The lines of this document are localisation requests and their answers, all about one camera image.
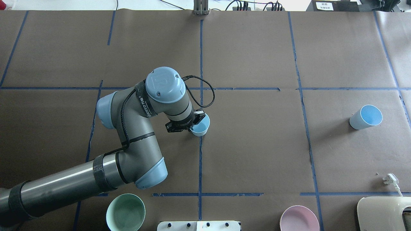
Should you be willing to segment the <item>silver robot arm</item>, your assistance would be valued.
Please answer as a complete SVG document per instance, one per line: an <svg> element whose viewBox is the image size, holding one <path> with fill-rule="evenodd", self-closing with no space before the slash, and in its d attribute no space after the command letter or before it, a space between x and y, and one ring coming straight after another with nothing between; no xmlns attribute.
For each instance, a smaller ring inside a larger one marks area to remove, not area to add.
<svg viewBox="0 0 411 231"><path fill-rule="evenodd" d="M60 172L26 180L1 191L1 230L39 219L102 193L133 183L145 190L168 176L152 118L163 114L168 133L190 130L206 117L204 106L186 82L202 80L158 67L134 86L114 91L96 102L96 117L114 130L120 146Z"/></svg>

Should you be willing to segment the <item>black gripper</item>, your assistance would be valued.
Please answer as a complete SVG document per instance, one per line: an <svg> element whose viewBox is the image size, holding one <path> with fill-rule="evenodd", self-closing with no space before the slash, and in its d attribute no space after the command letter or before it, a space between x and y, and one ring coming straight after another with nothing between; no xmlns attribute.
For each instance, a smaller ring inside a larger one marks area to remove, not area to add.
<svg viewBox="0 0 411 231"><path fill-rule="evenodd" d="M169 133L180 133L183 130L189 130L194 125L197 125L204 119L205 113L203 110L187 109L179 115L169 115L169 122L165 124L166 130Z"/></svg>

